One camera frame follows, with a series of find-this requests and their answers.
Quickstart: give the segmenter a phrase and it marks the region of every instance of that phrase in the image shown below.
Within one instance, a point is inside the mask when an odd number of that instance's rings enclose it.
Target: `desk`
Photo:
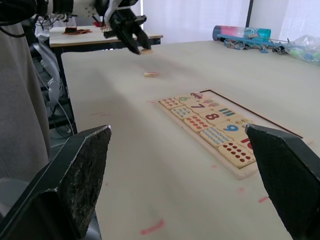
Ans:
[[[320,68],[213,41],[157,45],[143,56],[120,49],[62,58],[78,130],[111,125],[96,205],[103,239],[292,239],[272,202],[259,203],[267,195],[259,173],[237,180],[148,101],[213,88],[304,133],[319,155]],[[160,75],[144,77],[148,71]],[[162,227],[141,235],[152,226]]]
[[[89,29],[92,32],[81,35],[65,35],[65,27],[54,27],[50,30],[50,47],[55,53],[62,83],[64,89],[67,87],[64,65],[61,60],[61,54],[67,52],[91,52],[106,49],[122,49],[125,45],[117,38],[110,37],[106,39],[99,27],[96,26],[81,26],[79,29]],[[151,45],[161,44],[163,35],[147,33]]]

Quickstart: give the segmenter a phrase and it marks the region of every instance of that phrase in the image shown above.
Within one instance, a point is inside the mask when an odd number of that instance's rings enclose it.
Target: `plastic bag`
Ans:
[[[294,58],[320,66],[320,37],[304,35],[285,44],[284,48]]]

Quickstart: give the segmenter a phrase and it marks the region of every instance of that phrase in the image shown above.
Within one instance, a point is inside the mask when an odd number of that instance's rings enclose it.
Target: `number puzzle board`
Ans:
[[[301,135],[212,89],[162,98],[156,104],[239,180],[258,171],[245,133],[248,123],[279,129],[306,142]]]

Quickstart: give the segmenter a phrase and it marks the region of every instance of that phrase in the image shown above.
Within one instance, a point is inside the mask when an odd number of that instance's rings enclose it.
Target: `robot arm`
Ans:
[[[140,55],[138,45],[151,49],[149,39],[140,25],[146,16],[136,16],[130,9],[138,0],[1,0],[0,26],[12,25],[34,14],[39,16],[66,15],[74,17],[92,17],[96,14],[103,16],[107,31],[105,38],[118,37],[133,53]]]

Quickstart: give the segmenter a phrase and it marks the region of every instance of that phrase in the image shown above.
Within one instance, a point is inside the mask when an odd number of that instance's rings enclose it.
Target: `cylindrical container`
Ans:
[[[219,40],[218,34],[245,39],[249,38],[250,36],[255,36],[255,41],[268,42],[271,36],[271,29],[216,25],[212,32],[213,40]]]

